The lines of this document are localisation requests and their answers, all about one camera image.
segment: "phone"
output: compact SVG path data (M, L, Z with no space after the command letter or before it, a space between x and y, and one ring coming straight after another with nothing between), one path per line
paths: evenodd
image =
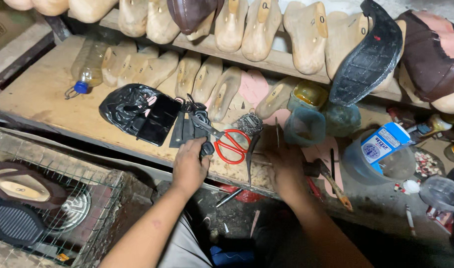
M136 139L162 146L177 118L177 114L181 110L181 106L180 102L164 94L159 94L151 112L138 131Z

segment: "wire mesh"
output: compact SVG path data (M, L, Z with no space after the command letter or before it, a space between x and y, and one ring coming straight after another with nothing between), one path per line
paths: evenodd
M119 206L123 187L121 176L106 178L106 174L99 174L98 166L91 165L91 168L87 168L87 165L80 165L81 160L73 161L73 157L70 157L72 163L65 165L64 161L55 161L54 154L46 155L42 152L42 156L37 158L37 154L22 152L28 149L23 148L22 143L15 153L12 151L9 160L23 164L61 185L69 192L69 198L60 208L52 210L26 204L37 212L46 230L33 246L13 247L29 255L50 259L61 266L96 267L104 254L106 235Z

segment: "red-handled scissors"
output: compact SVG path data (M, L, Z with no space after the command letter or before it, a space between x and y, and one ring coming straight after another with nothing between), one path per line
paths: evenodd
M213 135L216 138L216 141L214 142L214 147L217 151L217 154L220 156L220 158L222 160L224 160L228 164L236 165L236 164L240 164L245 159L245 154L247 153L248 149L243 149L242 146L240 146L240 144L238 144L238 142L236 142L236 140L234 140L234 138L232 138L229 135L229 133L236 132L236 133L241 134L243 137L245 137L247 139L248 145L250 145L250 138L248 137L247 134L245 134L243 131L240 131L238 129L226 129L224 131L218 131L217 129L213 128L211 125L209 125L209 124L205 123L203 120L199 119L198 116L194 115L193 113L189 113L189 115L190 115L192 121L199 124L203 129L205 129L207 132L211 133L211 135ZM230 142L232 142L235 145L235 147L232 147L229 144L223 143L220 140L220 138L223 136L228 138L230 140ZM240 157L241 157L240 160L237 160L237 161L228 160L227 158L225 158L225 156L220 151L219 146L222 146L224 148L227 148L231 151L236 152L237 154L240 155Z

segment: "wooden shelf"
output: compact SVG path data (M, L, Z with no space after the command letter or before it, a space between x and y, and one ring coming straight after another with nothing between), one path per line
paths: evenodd
M119 10L112 9L104 18L101 19L101 21L99 22L99 25L119 31L120 29L118 27L118 15L119 15ZM75 18L70 13L70 11L68 11L68 16L71 18ZM284 32L283 25L280 26L278 31ZM249 61L242 55L241 50L238 50L234 53L222 52L216 47L215 37L213 34L210 34L206 37L201 37L195 41L189 41L187 39L187 37L181 33L173 40L172 45L180 47L180 48L200 52L203 54L212 55L212 56L219 57L219 58L222 58L225 60L229 60L229 61L233 61L233 62L237 62L237 63L241 63L241 64L246 64L249 66L254 66L254 67L257 67L260 69L264 69L264 70L270 70L270 71L274 71L274 72L278 72L278 73L283 73L286 75L301 77L304 79L308 79L308 80L312 80L312 81L316 81L316 82L320 82L320 83L324 83L324 84L331 83L331 80L329 79L329 77L326 73L326 67L323 67L323 69L320 72L318 72L317 74L314 74L314 75L302 74L301 72L296 70L295 66L293 65L293 55L288 52L271 50L268 57L261 62ZM410 105L414 105L414 106L421 107L421 108L430 109L429 103L422 103L422 104L413 103L407 95L404 95L402 93L396 79L394 79L394 81L391 83L391 86L388 89L385 89L384 91L379 92L377 94L371 94L371 95L382 98L382 99L397 101L397 102L410 104Z
M119 15L119 10L112 9L110 11L110 13L108 13L100 21L99 25L119 31L118 15ZM287 74L287 75L291 75L291 76L301 77L301 78L305 78L308 80L312 80L312 81L316 81L316 82L320 82L320 83L324 83L324 84L329 84L331 82L328 75L326 74L325 67L323 67L323 69L319 73L314 74L314 75L302 74L301 72L296 70L295 66L293 65L293 56L292 56L292 54L287 53L287 52L271 50L268 57L261 62L251 62L251 61L247 60L242 55L242 51L240 51L240 50L238 50L237 52L234 52L234 53L222 52L216 47L215 37L213 34L210 34L209 36L206 36L206 37L201 37L195 41L189 41L187 39L187 37L181 33L174 39L174 41L172 42L172 45L175 45L177 47L181 47L184 49L197 51L197 52L200 52L203 54L212 55L212 56L219 57L219 58L222 58L225 60L234 61L234 62L238 62L241 64L247 64L247 65L265 69L265 70L272 70L275 72L279 72L279 73L283 73L283 74Z

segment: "brown leather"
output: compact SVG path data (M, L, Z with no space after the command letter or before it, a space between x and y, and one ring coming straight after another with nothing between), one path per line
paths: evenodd
M167 0L167 8L173 21L185 35L192 34L199 24L216 10L216 20L224 0Z
M35 180L37 180L42 186L45 187L47 192L50 193L49 199L46 201L33 201L33 200L28 200L28 199L21 199L21 198L15 198L11 197L8 194L6 194L2 189L0 189L0 197L5 199L5 200L15 200L15 201L20 201L25 204L29 204L35 207L38 207L40 209L54 209L57 207L60 207L65 200L68 198L68 193L65 191L64 188L59 186L56 183L53 183L45 178L41 174L39 174L36 171L29 170L27 167L25 167L22 164L19 163L12 163L12 162L0 162L0 169L16 169L16 171L9 171L5 173L0 174L0 179L1 178L9 178L12 176L19 176L19 175L29 175Z
M454 93L454 59L444 52L439 35L411 10L397 19L407 24L402 60L416 95L422 101L432 102Z

